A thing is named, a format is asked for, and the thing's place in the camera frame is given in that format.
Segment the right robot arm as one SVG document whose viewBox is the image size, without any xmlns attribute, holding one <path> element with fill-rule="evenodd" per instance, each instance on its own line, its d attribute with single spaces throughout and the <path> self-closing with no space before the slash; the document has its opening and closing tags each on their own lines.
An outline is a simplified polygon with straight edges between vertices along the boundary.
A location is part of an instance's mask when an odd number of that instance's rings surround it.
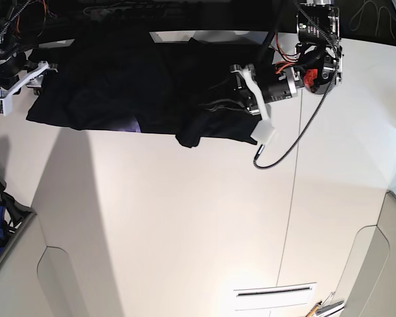
<svg viewBox="0 0 396 317">
<path fill-rule="evenodd" d="M 36 96 L 43 92 L 64 49 L 58 36 L 66 18 L 66 1 L 0 1 L 0 97 L 22 81 L 22 72 L 47 62 L 47 69 L 25 83 Z"/>
</svg>

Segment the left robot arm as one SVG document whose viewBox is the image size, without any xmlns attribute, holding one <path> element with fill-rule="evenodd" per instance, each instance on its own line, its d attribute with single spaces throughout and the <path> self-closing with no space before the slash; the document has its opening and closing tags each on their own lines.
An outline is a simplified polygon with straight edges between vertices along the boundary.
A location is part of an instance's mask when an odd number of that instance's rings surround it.
<svg viewBox="0 0 396 317">
<path fill-rule="evenodd" d="M 262 115 L 262 107 L 297 96 L 300 89 L 312 94 L 329 93 L 341 81 L 342 47 L 339 8 L 333 1 L 295 1 L 298 6 L 298 42 L 287 55 L 279 44 L 277 32 L 266 37 L 257 64 L 233 64 L 221 83 L 201 97 L 199 107 L 216 112 L 221 109 Z M 263 63 L 266 51 L 273 48 L 280 61 Z"/>
</svg>

